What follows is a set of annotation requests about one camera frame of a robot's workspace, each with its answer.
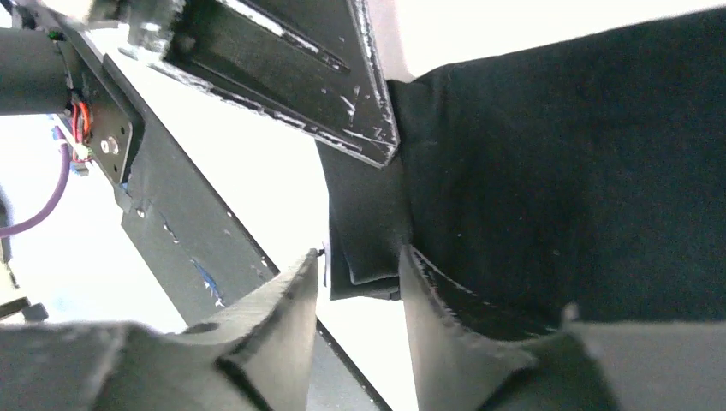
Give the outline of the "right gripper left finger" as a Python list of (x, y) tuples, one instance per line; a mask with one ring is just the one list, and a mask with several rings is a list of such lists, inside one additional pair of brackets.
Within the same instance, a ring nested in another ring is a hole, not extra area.
[(5, 325), (4, 410), (303, 410), (318, 253), (182, 333), (133, 322)]

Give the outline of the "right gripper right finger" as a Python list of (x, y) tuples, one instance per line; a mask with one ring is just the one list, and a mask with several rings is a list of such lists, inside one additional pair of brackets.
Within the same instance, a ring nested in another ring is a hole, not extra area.
[(422, 410), (722, 410), (724, 323), (550, 329), (494, 307), (413, 247), (399, 278)]

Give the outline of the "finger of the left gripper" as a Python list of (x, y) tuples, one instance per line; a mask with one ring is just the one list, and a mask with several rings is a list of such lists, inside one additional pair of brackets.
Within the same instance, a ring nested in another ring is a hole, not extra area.
[(375, 167), (399, 146), (364, 1), (122, 1), (128, 54)]

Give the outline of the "black underwear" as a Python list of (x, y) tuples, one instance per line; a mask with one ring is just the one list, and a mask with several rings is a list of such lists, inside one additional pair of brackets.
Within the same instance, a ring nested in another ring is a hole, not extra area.
[(335, 300), (398, 288), (410, 245), (541, 329), (725, 318), (725, 10), (389, 80), (377, 169), (318, 151)]

